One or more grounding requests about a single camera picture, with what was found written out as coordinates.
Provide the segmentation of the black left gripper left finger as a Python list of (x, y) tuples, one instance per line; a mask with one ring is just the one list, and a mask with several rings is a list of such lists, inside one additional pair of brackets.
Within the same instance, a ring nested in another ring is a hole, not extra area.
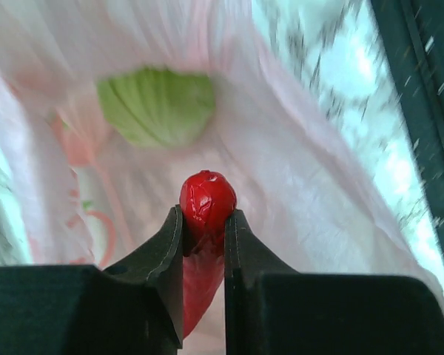
[(176, 354), (183, 216), (117, 263), (0, 267), (0, 354)]

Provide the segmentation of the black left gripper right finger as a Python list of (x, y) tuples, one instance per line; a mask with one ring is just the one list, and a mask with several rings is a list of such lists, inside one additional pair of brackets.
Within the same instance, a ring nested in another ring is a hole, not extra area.
[(424, 283), (297, 272), (241, 210), (226, 222), (225, 318), (228, 354), (444, 354), (444, 316)]

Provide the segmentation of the pink plastic grocery bag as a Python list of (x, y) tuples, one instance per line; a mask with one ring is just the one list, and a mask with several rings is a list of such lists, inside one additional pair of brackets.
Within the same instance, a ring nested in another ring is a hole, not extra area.
[[(104, 118), (97, 83), (146, 67), (211, 78), (215, 114), (190, 144), (139, 147)], [(0, 154), (24, 266), (106, 269), (153, 237), (181, 208), (186, 179), (209, 170), (295, 271), (412, 277), (444, 316), (443, 287), (273, 56), (250, 1), (0, 1)], [(176, 354), (228, 354), (225, 321), (224, 236), (223, 281), (187, 337), (183, 288)]]

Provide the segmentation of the red chili pepper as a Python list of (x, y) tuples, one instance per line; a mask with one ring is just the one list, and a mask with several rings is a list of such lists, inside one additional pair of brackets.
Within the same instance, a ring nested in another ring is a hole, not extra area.
[(237, 196), (219, 172), (202, 170), (184, 182), (179, 205), (184, 217), (184, 336), (211, 305), (224, 277), (225, 222)]

